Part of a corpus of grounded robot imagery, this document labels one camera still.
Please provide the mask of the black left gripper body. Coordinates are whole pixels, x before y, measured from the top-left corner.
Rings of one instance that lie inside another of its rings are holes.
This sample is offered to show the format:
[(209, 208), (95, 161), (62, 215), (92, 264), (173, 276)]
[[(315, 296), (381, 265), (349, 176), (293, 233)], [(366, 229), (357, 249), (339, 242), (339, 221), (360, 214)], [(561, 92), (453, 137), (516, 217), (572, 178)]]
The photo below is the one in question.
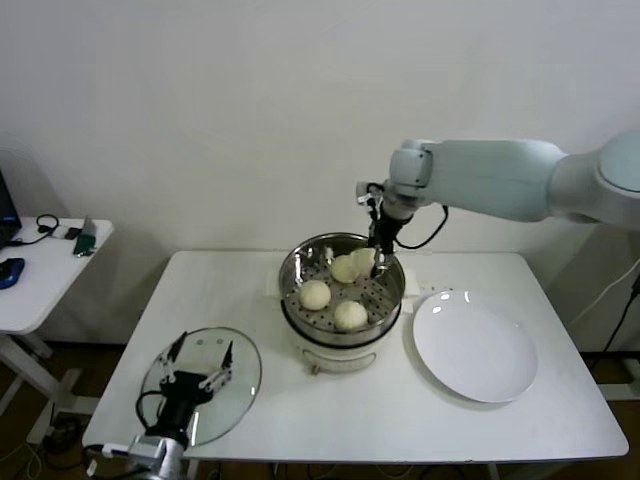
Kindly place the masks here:
[(157, 421), (157, 434), (171, 439), (187, 439), (187, 429), (198, 406), (212, 400), (210, 387), (201, 387), (203, 374), (178, 371), (175, 381), (161, 386), (165, 400)]

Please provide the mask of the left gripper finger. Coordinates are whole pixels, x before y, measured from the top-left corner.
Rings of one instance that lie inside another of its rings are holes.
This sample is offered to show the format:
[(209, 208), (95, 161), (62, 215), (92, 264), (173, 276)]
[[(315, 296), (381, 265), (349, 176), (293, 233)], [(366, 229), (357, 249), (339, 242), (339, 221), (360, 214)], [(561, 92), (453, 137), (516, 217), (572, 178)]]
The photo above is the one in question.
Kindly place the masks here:
[(159, 357), (162, 370), (161, 384), (176, 382), (175, 362), (187, 336), (188, 332), (183, 332), (169, 347), (161, 352)]
[(230, 342), (220, 368), (198, 384), (200, 390), (218, 393), (232, 378), (233, 342)]

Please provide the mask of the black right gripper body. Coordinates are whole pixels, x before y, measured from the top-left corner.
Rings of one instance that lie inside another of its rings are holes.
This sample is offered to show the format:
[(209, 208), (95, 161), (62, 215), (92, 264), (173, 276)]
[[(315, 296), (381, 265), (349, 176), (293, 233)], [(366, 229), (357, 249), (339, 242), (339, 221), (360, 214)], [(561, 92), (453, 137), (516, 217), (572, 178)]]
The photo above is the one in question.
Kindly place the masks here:
[(368, 246), (378, 253), (389, 256), (394, 253), (394, 241), (399, 231), (404, 227), (404, 220), (390, 216), (381, 203), (371, 213)]

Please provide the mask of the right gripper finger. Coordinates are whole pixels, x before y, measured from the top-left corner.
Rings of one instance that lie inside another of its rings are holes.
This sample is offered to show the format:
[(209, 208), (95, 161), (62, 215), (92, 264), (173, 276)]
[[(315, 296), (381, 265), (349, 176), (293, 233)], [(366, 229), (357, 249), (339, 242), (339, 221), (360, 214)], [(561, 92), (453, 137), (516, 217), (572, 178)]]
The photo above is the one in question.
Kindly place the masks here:
[(370, 277), (376, 278), (384, 275), (391, 268), (392, 263), (393, 254), (387, 254), (380, 250), (375, 250)]

